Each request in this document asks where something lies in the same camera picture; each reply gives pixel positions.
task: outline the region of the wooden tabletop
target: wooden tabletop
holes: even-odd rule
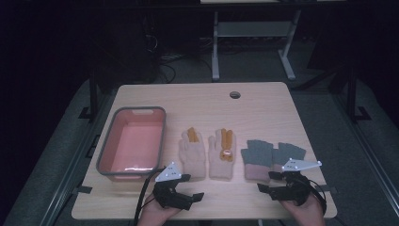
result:
[[[233,99],[232,91],[241,97]],[[92,187],[89,194],[79,193],[72,209],[78,219],[134,218],[143,181],[111,182],[96,170],[96,162],[104,143],[106,131],[116,110],[124,106],[162,106],[167,112],[165,144],[161,166],[175,162],[182,169],[178,156],[178,142],[182,132],[195,127],[208,149],[208,137],[215,130],[231,129],[237,138],[237,159],[230,181],[207,177],[202,181],[180,183],[177,192],[191,196],[204,192],[201,202],[189,211],[183,210],[176,219],[259,219],[289,218],[281,205],[258,190],[256,182],[244,177],[244,163],[240,154],[247,140],[260,139],[273,143],[291,143],[305,149],[305,160],[316,161],[305,129],[298,116],[289,90],[283,83],[210,83],[133,85],[120,87],[111,107],[97,148],[88,167],[82,186]],[[325,185],[320,168],[303,171],[309,179]],[[284,186],[272,182],[272,186]],[[152,192],[153,183],[147,189]],[[326,218],[337,214],[334,201],[327,195]]]

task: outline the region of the pink tray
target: pink tray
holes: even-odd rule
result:
[[[113,181],[139,179],[158,168],[165,109],[124,107],[114,114],[97,160],[97,171]]]

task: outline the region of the floor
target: floor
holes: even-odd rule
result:
[[[307,69],[314,43],[296,40],[289,58],[296,80],[288,80],[279,62],[277,50],[282,40],[247,40],[229,42],[220,51],[220,81],[280,81],[294,88],[322,73]],[[209,51],[190,57],[170,50],[163,55],[164,64],[154,83],[212,82]],[[371,90],[358,82],[357,105],[363,106],[370,121],[351,122],[344,112],[345,89],[341,94],[328,92],[331,77],[309,89],[291,91],[327,184],[334,189],[338,208],[336,218],[327,225],[399,225],[398,213],[392,208],[379,176],[373,170],[367,148],[379,160],[391,181],[398,187],[399,131],[376,103]],[[93,151],[92,141],[102,132],[104,120],[116,91],[99,92],[99,114],[95,121],[79,119],[89,106],[88,81],[74,95],[58,127],[49,140],[40,161],[23,192],[8,215],[5,225],[130,225],[129,220],[77,220],[71,216],[76,199],[75,187],[84,178]],[[263,225],[295,225],[292,220],[262,220]],[[199,225],[193,221],[171,221],[166,225]],[[217,220],[212,225],[259,225],[258,220]]]

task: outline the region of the hole in table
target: hole in table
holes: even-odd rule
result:
[[[241,93],[239,93],[237,91],[233,91],[230,93],[230,97],[232,97],[233,99],[238,99],[241,97]]]

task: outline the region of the hand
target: hand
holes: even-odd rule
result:
[[[324,226],[323,210],[317,198],[310,194],[305,203],[296,206],[292,201],[279,201],[301,226]]]
[[[141,211],[137,226],[162,226],[169,218],[182,210],[172,207],[163,208],[151,194],[144,201],[144,207]]]

